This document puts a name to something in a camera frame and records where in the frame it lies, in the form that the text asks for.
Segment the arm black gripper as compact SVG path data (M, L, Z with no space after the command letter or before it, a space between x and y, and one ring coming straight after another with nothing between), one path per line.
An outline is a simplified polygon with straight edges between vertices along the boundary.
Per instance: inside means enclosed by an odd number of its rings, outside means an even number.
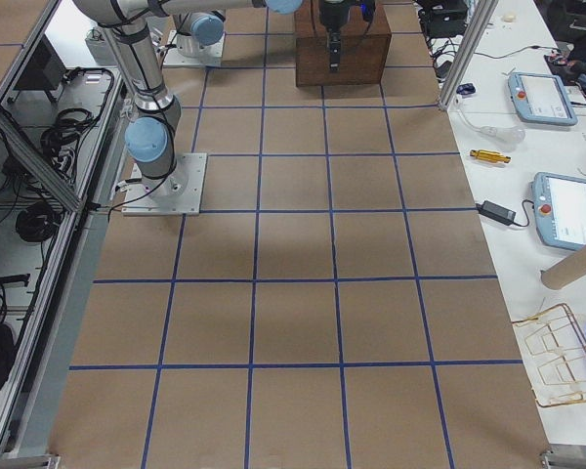
M327 31L326 47L329 71L337 72L341 63L341 28L349 21L350 4L346 0L319 1L319 21Z

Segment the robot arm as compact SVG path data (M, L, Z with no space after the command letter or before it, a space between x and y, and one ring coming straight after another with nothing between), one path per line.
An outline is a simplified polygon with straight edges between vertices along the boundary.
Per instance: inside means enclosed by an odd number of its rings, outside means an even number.
M224 50L227 10L267 8L290 15L301 1L195 1L172 16L175 36L170 40L169 66L219 66Z
M185 190L178 168L175 131L181 116L177 97L167 88L152 45L147 18L182 16L206 21L218 11L267 8L281 15L300 9L300 1L77 1L76 7L109 35L121 75L133 87L139 117L125 132L125 145L137 163L146 195L166 197Z

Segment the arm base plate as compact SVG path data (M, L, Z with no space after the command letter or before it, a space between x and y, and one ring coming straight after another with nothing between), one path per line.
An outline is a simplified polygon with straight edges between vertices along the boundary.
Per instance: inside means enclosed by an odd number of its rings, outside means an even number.
M161 187L147 195L157 185L148 178L128 186L121 212L126 216L198 215L206 167L204 152L177 153L176 169Z
M166 41L164 67L219 67L224 52L225 36L212 45L203 46L190 36L177 35L171 29Z

